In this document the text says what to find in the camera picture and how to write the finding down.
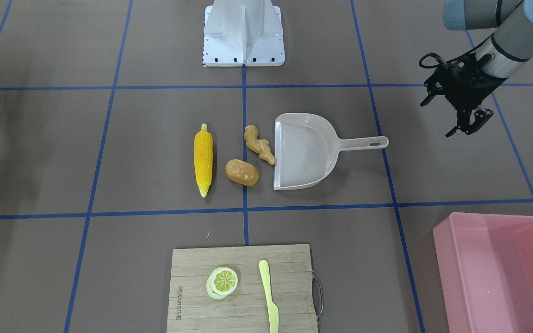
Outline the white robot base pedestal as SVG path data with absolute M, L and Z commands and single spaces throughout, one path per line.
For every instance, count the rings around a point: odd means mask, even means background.
M 205 7 L 203 43 L 203 66 L 283 66 L 281 8 L 270 0 L 216 0 Z

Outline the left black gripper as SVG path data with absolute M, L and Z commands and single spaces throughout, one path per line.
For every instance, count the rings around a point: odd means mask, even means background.
M 419 60 L 420 67 L 435 70 L 424 82 L 427 97 L 420 106 L 425 107 L 435 96 L 442 95 L 456 109 L 456 125 L 446 133 L 446 138 L 457 131 L 466 135 L 474 134 L 494 115 L 490 108 L 478 106 L 506 79 L 485 72 L 483 66 L 488 61 L 488 55 L 483 55 L 478 60 L 474 52 L 468 52 L 450 61 L 445 61 L 440 55 L 431 52 Z

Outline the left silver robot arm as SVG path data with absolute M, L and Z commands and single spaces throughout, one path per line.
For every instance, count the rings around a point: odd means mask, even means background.
M 427 54 L 436 64 L 424 82 L 427 97 L 421 106 L 444 96 L 457 118 L 446 137 L 457 131 L 471 135 L 494 114 L 482 102 L 533 57 L 533 0 L 447 0 L 443 21 L 450 30 L 494 30 L 459 57 Z

